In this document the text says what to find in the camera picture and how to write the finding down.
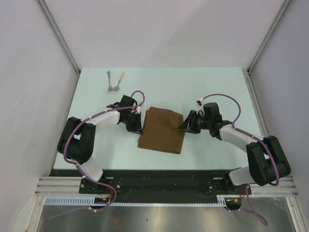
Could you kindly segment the brown cloth napkin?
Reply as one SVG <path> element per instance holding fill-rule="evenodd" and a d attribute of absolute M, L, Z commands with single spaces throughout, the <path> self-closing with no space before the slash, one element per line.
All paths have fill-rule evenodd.
<path fill-rule="evenodd" d="M 183 123 L 183 115 L 169 109 L 150 107 L 146 111 L 143 134 L 138 147 L 159 152 L 180 154 L 184 132 L 178 127 Z"/>

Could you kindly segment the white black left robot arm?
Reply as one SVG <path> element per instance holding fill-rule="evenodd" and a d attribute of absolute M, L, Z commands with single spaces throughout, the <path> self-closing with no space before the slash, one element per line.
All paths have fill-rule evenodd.
<path fill-rule="evenodd" d="M 124 95 L 119 102 L 110 104 L 102 112 L 81 120 L 68 118 L 60 136 L 57 151 L 65 162 L 74 165 L 84 178 L 90 181 L 90 188 L 102 193 L 107 182 L 102 178 L 103 170 L 92 158 L 95 136 L 112 125 L 125 124 L 128 132 L 142 134 L 140 107 L 144 101 Z"/>

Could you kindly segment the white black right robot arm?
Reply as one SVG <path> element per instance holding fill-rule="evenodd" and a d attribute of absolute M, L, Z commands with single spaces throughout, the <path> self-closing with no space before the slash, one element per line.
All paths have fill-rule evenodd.
<path fill-rule="evenodd" d="M 191 110 L 178 129 L 192 134 L 208 130 L 211 137 L 230 143 L 246 153 L 248 166 L 231 170 L 223 181 L 223 189 L 228 194 L 234 194 L 245 184 L 276 184 L 280 178 L 291 174 L 291 167 L 277 137 L 260 138 L 233 127 L 231 121 L 222 120 L 215 102 L 202 105 L 198 111 Z"/>

